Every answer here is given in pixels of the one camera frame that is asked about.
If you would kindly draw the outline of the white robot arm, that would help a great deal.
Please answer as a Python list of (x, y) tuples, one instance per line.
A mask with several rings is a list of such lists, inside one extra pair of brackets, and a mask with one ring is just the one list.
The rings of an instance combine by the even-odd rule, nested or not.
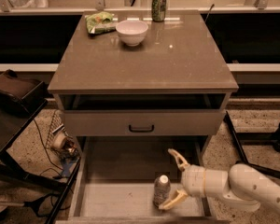
[(244, 211), (255, 212), (264, 204), (280, 216), (280, 186), (255, 168), (238, 163), (228, 172), (206, 169), (189, 164), (172, 148), (168, 152), (181, 171), (181, 189), (161, 203), (160, 210), (170, 210), (188, 197), (212, 197)]

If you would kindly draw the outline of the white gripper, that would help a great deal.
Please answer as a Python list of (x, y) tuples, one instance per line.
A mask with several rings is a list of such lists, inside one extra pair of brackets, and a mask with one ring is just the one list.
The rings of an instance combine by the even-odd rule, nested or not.
[(184, 202), (188, 196), (224, 198), (230, 192), (228, 173), (205, 169), (202, 166), (190, 165), (175, 149), (169, 148), (168, 153), (175, 159), (177, 168), (183, 172), (181, 184), (184, 189), (175, 190), (170, 197), (159, 205), (160, 210), (170, 210)]

